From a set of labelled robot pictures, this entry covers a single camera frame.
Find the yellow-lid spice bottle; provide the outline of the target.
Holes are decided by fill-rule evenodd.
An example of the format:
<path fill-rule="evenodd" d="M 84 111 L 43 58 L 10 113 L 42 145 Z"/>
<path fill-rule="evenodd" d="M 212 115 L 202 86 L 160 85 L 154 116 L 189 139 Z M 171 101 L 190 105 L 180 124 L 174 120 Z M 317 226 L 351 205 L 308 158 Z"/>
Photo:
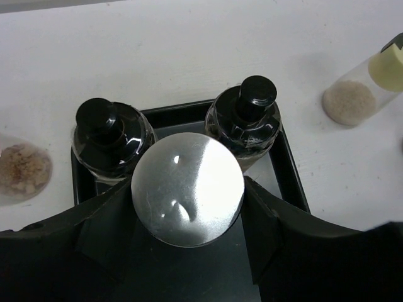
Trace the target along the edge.
<path fill-rule="evenodd" d="M 357 126 L 402 94 L 402 34 L 341 76 L 322 95 L 324 112 L 336 123 Z"/>

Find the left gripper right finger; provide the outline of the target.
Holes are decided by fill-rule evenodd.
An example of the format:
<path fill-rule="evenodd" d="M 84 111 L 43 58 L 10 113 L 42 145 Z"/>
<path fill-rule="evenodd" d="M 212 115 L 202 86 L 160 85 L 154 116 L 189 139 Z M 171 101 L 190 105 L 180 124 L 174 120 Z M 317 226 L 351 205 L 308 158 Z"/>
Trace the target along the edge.
<path fill-rule="evenodd" d="M 262 301 L 401 301 L 402 223 L 358 231 L 245 180 L 242 225 Z"/>

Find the black-cap bottle white powder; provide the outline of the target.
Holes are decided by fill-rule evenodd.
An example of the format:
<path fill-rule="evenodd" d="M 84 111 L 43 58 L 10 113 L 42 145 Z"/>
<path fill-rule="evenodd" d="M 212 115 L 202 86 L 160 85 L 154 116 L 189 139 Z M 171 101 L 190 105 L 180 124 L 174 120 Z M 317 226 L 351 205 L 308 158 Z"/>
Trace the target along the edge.
<path fill-rule="evenodd" d="M 100 183 L 113 186 L 131 177 L 141 156 L 157 141 L 147 118 L 131 105 L 91 98 L 76 111 L 72 151 Z"/>

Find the black-cap bottle brown spice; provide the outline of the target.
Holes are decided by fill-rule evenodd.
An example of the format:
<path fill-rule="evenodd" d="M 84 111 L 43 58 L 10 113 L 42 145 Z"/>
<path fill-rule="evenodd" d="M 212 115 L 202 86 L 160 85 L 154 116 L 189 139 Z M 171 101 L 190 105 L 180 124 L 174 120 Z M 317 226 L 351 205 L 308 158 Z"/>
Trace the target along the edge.
<path fill-rule="evenodd" d="M 205 133 L 225 145 L 246 172 L 266 155 L 282 130 L 274 83 L 247 77 L 217 96 L 205 117 Z"/>

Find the pink-lid spice bottle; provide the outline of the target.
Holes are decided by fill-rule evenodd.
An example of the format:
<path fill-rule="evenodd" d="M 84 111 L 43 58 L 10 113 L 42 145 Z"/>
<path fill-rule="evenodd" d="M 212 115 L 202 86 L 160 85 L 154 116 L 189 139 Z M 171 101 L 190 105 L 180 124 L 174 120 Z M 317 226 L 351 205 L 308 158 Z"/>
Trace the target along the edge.
<path fill-rule="evenodd" d="M 12 135 L 1 134 L 1 206 L 18 204 L 40 194 L 52 176 L 47 150 Z"/>

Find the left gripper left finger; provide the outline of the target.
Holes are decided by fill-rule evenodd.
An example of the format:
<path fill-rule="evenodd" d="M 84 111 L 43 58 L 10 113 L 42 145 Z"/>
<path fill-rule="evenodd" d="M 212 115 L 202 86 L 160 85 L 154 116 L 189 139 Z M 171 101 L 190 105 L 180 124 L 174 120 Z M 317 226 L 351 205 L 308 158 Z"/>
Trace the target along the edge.
<path fill-rule="evenodd" d="M 1 301 L 99 301 L 124 281 L 137 217 L 130 182 L 1 232 Z"/>

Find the silver-lid jar white beads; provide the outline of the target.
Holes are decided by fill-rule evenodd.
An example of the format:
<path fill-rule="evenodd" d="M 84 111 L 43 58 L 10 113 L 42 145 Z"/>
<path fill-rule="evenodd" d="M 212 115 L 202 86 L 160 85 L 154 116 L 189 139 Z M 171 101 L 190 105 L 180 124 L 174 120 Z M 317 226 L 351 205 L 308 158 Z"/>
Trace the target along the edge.
<path fill-rule="evenodd" d="M 140 222 L 175 247 L 208 245 L 239 216 L 244 176 L 232 153 L 200 133 L 166 136 L 141 157 L 132 174 Z"/>

